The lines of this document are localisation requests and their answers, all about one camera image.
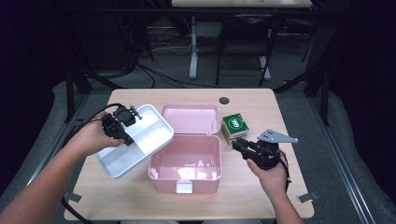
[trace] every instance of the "person's right hand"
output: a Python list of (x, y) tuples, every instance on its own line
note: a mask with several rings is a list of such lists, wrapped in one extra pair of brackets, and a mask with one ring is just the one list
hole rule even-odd
[(117, 147), (123, 143), (122, 139), (108, 137), (103, 131), (102, 117), (107, 112), (97, 114), (91, 122), (79, 130), (66, 144), (64, 148), (71, 149), (79, 154), (81, 158), (90, 156), (105, 147)]
[[(285, 157), (280, 153), (280, 159), (285, 161)], [(247, 165), (251, 172), (260, 179), (262, 189), (270, 199), (277, 195), (285, 195), (286, 187), (286, 171), (282, 164), (279, 162), (276, 167), (263, 170), (253, 160), (247, 159)]]

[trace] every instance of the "black cable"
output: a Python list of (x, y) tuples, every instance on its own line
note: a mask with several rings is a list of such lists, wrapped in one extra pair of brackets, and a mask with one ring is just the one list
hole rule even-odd
[(69, 211), (73, 216), (78, 218), (78, 220), (82, 221), (82, 223), (93, 224), (89, 220), (85, 219), (85, 217), (80, 215), (76, 210), (74, 210), (74, 208), (72, 206), (70, 206), (69, 202), (66, 200), (66, 198), (64, 196), (62, 197), (61, 202), (62, 202), (62, 205), (64, 206), (64, 208), (67, 209), (67, 211)]
[[(98, 112), (94, 113), (93, 115), (91, 115), (88, 119), (83, 120), (78, 126), (75, 126), (75, 128), (66, 136), (66, 138), (64, 139), (64, 142), (62, 144), (62, 147), (64, 147), (67, 142), (76, 134), (78, 133), (79, 130), (81, 130), (82, 127), (84, 127), (86, 124), (90, 123), (90, 122), (94, 122), (97, 121), (99, 119), (93, 119), (96, 115), (98, 115), (100, 112), (104, 111), (107, 108), (110, 108), (112, 106), (118, 106), (118, 107), (123, 107), (122, 104), (110, 104), (110, 105), (106, 105), (105, 107), (103, 107), (102, 109), (100, 109)], [(87, 224), (93, 224), (92, 222), (90, 222), (89, 220), (87, 220), (85, 217), (83, 217), (81, 214), (79, 214), (67, 201), (67, 199), (65, 198), (65, 196), (62, 197), (61, 199), (62, 205), (64, 206), (64, 208), (69, 211), (73, 216), (75, 216), (76, 218), (78, 218), (78, 220), (80, 220), (82, 223), (87, 223)]]
[(141, 67), (139, 67), (139, 68), (140, 68), (143, 72), (145, 72), (145, 73), (151, 78), (152, 84), (151, 84), (150, 89), (153, 89), (154, 86), (155, 86), (154, 77), (153, 77), (148, 71), (146, 71), (144, 68), (141, 68)]
[(174, 81), (176, 83), (179, 83), (179, 84), (185, 84), (185, 85), (191, 85), (191, 86), (197, 86), (197, 87), (218, 88), (217, 86), (201, 85), (201, 84), (194, 84), (194, 83), (190, 83), (190, 82), (180, 81), (180, 80), (171, 78), (171, 77), (169, 77), (168, 75), (166, 75), (164, 73), (161, 73), (161, 72), (156, 71), (156, 70), (154, 70), (152, 68), (149, 68), (149, 67), (147, 67), (147, 66), (145, 66), (145, 65), (143, 65), (141, 63), (136, 63), (136, 66), (139, 66), (140, 68), (144, 68), (144, 69), (150, 71), (151, 73), (153, 73), (153, 74), (155, 74), (155, 75), (157, 75), (159, 77), (164, 77), (164, 78), (170, 79), (170, 80), (172, 80), (172, 81)]
[(282, 164), (283, 168), (285, 168), (285, 172), (286, 172), (286, 191), (288, 191), (289, 183), (291, 183), (290, 173), (289, 173), (289, 162), (288, 162), (288, 159), (286, 158), (286, 153), (284, 153), (283, 151), (280, 151), (280, 150), (279, 150), (279, 152), (283, 154), (283, 156), (285, 157), (285, 161), (286, 161), (286, 162), (283, 162), (282, 159), (280, 159), (280, 157), (279, 157), (280, 163)]

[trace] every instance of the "forearm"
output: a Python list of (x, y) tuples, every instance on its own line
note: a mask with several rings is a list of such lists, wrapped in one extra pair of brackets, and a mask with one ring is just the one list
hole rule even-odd
[(270, 197), (270, 200), (272, 206), (274, 207), (276, 213), (276, 222), (278, 224), (304, 223), (303, 220), (300, 218), (300, 215), (297, 213), (296, 209), (292, 205), (286, 193)]
[(0, 214), (1, 223), (53, 223), (81, 156), (62, 149), (37, 178)]

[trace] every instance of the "chair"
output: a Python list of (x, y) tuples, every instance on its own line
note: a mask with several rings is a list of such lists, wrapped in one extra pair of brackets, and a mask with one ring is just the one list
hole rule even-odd
[(270, 62), (277, 32), (284, 19), (278, 15), (237, 14), (221, 25), (218, 44), (218, 68), (216, 85), (219, 85), (219, 70), (223, 55), (250, 55), (265, 57), (260, 86)]
[(309, 35), (302, 63), (305, 62), (306, 55), (311, 49), (317, 31), (317, 20), (310, 18), (287, 18), (285, 27), (289, 34)]

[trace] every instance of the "green box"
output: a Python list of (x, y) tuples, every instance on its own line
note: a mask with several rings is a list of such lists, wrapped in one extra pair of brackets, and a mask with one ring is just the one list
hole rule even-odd
[(227, 143), (230, 144), (236, 137), (248, 135), (248, 125), (241, 114), (233, 114), (222, 119), (221, 131)]

